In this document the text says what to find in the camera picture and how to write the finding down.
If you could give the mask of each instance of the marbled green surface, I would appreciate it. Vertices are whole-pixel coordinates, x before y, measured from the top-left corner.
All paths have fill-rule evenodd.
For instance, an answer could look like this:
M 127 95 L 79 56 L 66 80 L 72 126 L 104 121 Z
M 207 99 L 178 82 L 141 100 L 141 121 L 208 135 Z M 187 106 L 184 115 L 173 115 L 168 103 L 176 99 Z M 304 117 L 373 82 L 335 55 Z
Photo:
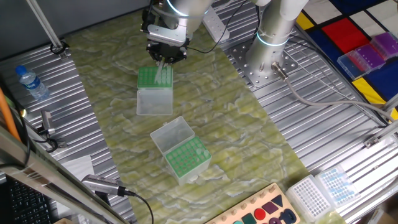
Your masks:
M 140 23 L 137 12 L 67 41 L 121 180 L 148 200 L 155 223 L 204 223 L 272 182 L 287 190 L 308 175 L 221 49 L 190 50 L 188 60 L 174 65 L 172 116 L 137 116 L 138 69 L 155 65 Z M 201 26 L 191 47 L 213 44 Z M 213 156 L 209 169 L 184 186 L 149 136 L 178 116 Z M 150 223 L 145 204 L 130 200 L 139 223 Z

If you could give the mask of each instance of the orange pole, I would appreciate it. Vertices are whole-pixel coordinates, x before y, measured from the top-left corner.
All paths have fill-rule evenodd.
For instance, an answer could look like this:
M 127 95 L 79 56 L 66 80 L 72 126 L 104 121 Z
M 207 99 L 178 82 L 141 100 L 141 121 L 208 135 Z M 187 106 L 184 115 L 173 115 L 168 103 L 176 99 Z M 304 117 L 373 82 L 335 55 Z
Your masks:
M 2 115 L 6 120 L 6 124 L 8 127 L 8 131 L 18 140 L 21 141 L 17 127 L 15 126 L 14 118 L 12 118 L 10 107 L 7 104 L 6 97 L 0 88 L 0 109 L 2 111 Z

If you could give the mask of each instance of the keyboard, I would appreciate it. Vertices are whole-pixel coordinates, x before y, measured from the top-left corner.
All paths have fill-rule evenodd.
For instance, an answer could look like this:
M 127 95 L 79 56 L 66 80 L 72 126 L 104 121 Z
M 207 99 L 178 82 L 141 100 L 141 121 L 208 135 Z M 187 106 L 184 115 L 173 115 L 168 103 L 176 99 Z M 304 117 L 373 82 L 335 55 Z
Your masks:
M 51 224 L 49 200 L 40 192 L 7 177 L 2 184 L 2 218 L 13 224 Z

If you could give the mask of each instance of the bottle cap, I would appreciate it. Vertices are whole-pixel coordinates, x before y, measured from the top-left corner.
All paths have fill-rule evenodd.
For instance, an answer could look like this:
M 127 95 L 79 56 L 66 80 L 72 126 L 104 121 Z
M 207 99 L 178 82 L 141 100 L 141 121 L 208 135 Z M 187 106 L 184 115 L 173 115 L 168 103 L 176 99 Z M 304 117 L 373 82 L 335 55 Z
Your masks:
M 16 72 L 18 75 L 25 75 L 25 74 L 26 74 L 26 68 L 25 68 L 25 66 L 23 66 L 23 65 L 18 65 L 18 66 L 15 68 L 15 72 Z

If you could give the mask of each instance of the plastic container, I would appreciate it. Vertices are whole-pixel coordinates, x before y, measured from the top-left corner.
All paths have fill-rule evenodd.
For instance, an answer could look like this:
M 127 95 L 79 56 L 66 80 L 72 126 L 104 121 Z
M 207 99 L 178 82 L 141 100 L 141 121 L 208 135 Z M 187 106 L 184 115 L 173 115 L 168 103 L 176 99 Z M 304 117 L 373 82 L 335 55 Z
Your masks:
M 45 100 L 49 97 L 49 89 L 40 81 L 35 72 L 27 70 L 22 65 L 17 66 L 15 72 L 18 74 L 19 83 L 29 90 L 36 100 Z
M 326 213 L 334 210 L 331 202 L 324 196 L 312 175 L 302 179 L 286 191 L 286 196 L 308 222 L 315 222 Z
M 137 115 L 171 115 L 173 114 L 172 90 L 139 90 L 137 91 Z
M 316 175 L 315 179 L 325 188 L 335 208 L 342 207 L 361 196 L 341 166 L 323 171 Z
M 339 57 L 337 62 L 353 80 L 380 69 L 386 64 L 369 44 Z
M 206 170 L 211 154 L 182 116 L 150 134 L 166 158 L 179 185 Z
M 362 47 L 358 47 L 355 49 L 359 56 L 361 56 L 371 67 L 371 71 L 376 69 L 380 69 L 383 65 L 386 64 L 384 59 L 376 52 L 376 50 L 370 44 L 366 44 Z
M 173 68 L 142 67 L 138 71 L 137 115 L 173 114 Z
M 398 39 L 390 32 L 375 36 L 371 41 L 371 45 L 384 60 L 398 56 Z

